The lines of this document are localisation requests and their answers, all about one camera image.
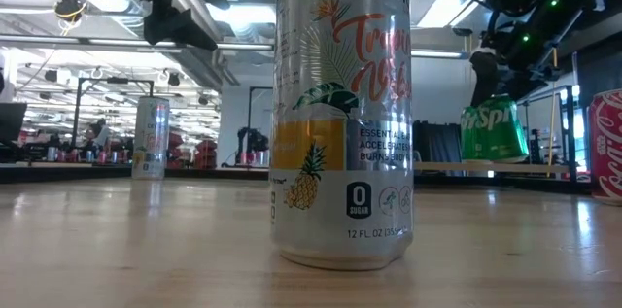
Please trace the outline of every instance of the red can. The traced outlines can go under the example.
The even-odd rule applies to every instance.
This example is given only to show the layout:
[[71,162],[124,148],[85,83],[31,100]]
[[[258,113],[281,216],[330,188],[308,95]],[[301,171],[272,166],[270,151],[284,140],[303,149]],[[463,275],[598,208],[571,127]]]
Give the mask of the red can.
[[592,195],[622,206],[622,89],[596,94],[589,116]]

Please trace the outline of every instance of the palm leaf illustration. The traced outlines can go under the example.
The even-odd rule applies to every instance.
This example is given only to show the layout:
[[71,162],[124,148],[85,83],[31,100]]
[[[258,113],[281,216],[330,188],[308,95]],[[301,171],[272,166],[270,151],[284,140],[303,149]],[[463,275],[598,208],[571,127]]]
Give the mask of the palm leaf illustration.
[[298,110],[313,104],[330,105],[341,110],[349,119],[352,109],[359,107],[359,98],[338,83],[322,84],[305,91],[293,109]]
[[338,83],[346,87],[360,67],[351,41],[337,44],[330,32],[321,33],[315,25],[306,28],[300,50],[316,84]]

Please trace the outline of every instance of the table surface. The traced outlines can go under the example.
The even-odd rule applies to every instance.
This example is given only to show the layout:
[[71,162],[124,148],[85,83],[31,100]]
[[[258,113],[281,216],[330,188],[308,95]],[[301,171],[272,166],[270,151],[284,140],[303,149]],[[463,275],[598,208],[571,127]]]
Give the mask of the table surface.
[[380,271],[288,262],[266,182],[0,186],[2,307],[621,307],[622,209],[418,190],[414,243]]

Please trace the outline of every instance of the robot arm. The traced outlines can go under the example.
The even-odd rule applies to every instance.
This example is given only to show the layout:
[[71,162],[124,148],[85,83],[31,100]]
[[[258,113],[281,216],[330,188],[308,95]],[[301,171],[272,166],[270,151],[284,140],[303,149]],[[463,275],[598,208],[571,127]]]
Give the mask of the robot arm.
[[[477,85],[471,106],[492,95],[518,100],[559,79],[547,60],[583,11],[595,10],[598,0],[486,0],[492,10],[481,48],[471,57]],[[500,15],[525,17],[497,26]]]

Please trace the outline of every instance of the ceiling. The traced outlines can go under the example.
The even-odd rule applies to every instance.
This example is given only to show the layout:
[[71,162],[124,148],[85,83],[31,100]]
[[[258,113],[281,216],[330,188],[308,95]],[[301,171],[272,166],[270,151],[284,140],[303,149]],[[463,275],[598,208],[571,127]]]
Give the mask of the ceiling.
[[[58,0],[0,0],[0,33],[16,35],[58,36],[63,32],[69,37],[136,39],[135,27],[127,25],[140,23],[136,14],[120,13],[127,0],[87,0],[88,9],[84,17],[68,29],[66,21],[59,21],[52,13],[52,6]],[[226,15],[219,17],[218,11],[200,0],[174,0],[178,9],[192,9],[192,17],[197,24],[219,42],[274,43],[275,27],[270,19],[275,0],[231,1],[235,6],[261,6],[266,12],[261,19],[248,19],[244,27],[236,26]],[[425,24],[423,21],[439,20],[455,15],[462,10],[468,0],[412,0],[412,10],[419,19],[411,20],[413,27]],[[136,5],[146,14],[149,6]],[[490,13],[476,7],[456,27],[470,28],[475,34],[486,27]],[[453,36],[448,28],[427,29],[417,33],[413,30],[413,48],[440,51],[464,51],[464,40]],[[224,86],[271,86],[273,76],[273,53],[266,51],[183,51],[182,53],[161,53],[150,50],[132,51],[80,51],[33,49],[11,47],[12,57],[19,62],[17,101],[36,104],[28,113],[29,127],[46,127],[66,131],[72,121],[72,105],[75,103],[75,90],[79,77],[122,77],[155,82],[156,95],[175,97],[176,106],[173,123],[183,129],[189,141],[204,137],[216,137],[220,130],[220,95]],[[57,70],[63,74],[63,82],[46,81],[44,74]],[[169,86],[170,74],[180,75],[178,86]],[[427,81],[418,77],[417,81]],[[41,91],[49,90],[48,99],[41,98]],[[89,108],[83,111],[81,124],[96,120],[101,116],[110,117],[119,134],[131,134],[133,130],[134,99],[122,103],[106,100],[106,94],[127,92],[140,93],[144,88],[137,86],[109,85],[101,82],[90,89],[85,97]],[[208,105],[199,105],[201,95],[209,97]]]

